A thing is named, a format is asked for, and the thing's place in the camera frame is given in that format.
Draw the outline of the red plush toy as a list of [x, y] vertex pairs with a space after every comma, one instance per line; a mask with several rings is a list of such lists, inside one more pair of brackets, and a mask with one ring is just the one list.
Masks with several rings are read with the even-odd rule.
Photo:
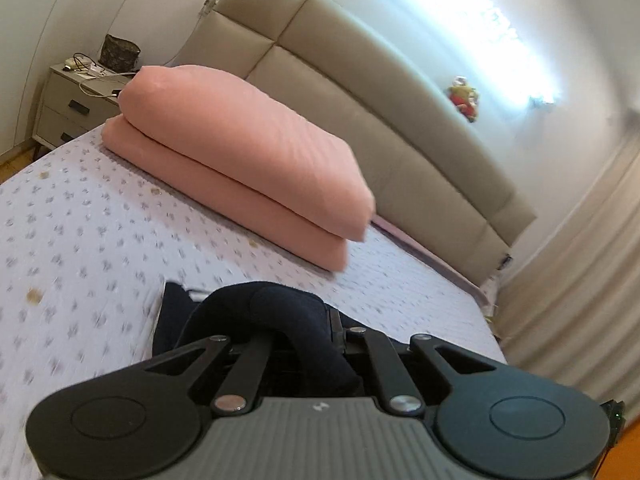
[[448, 98], [468, 122], [477, 121], [480, 94], [469, 84], [465, 77], [457, 76], [454, 78], [452, 85], [448, 88]]

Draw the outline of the beige bedside table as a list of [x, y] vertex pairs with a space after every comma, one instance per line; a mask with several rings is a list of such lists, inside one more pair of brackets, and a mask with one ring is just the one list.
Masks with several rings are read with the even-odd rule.
[[49, 67], [32, 138], [49, 150], [78, 138], [119, 114], [117, 95], [128, 76], [85, 77], [62, 64]]

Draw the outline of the folded pink duvet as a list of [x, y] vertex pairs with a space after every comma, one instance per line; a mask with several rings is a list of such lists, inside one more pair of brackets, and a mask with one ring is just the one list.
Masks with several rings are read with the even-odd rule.
[[331, 272], [375, 201], [342, 139], [223, 70], [145, 66], [102, 141], [198, 203]]

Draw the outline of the white items on nightstand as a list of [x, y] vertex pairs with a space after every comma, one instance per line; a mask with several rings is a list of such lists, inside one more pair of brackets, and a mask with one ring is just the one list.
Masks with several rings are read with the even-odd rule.
[[117, 98], [122, 88], [138, 72], [137, 70], [115, 72], [80, 52], [66, 58], [63, 70], [79, 78], [78, 88], [85, 96], [100, 99]]

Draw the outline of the beige curtain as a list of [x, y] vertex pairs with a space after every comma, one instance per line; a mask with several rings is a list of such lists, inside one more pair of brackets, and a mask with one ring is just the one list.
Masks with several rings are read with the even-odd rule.
[[499, 292], [512, 365], [639, 416], [639, 137], [551, 242]]

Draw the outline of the beige upholstered headboard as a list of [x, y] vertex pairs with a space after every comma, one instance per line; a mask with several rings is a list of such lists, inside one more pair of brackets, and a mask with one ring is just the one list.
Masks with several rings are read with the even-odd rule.
[[344, 139], [378, 214], [475, 284], [535, 211], [436, 84], [333, 0], [218, 0], [177, 56]]

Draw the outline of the dark navy striped garment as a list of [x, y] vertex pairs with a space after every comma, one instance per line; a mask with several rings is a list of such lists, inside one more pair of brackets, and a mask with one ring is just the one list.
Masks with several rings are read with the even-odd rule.
[[331, 342], [329, 310], [320, 297], [271, 282], [236, 284], [194, 301], [179, 284], [166, 284], [152, 342], [153, 356], [215, 335], [234, 344], [260, 340], [270, 353], [260, 398], [329, 397], [354, 373]]

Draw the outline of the brown patterned pouch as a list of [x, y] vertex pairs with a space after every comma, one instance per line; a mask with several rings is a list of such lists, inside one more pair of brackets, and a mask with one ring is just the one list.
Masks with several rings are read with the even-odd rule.
[[132, 72], [141, 49], [132, 41], [107, 34], [100, 51], [99, 63], [115, 73]]

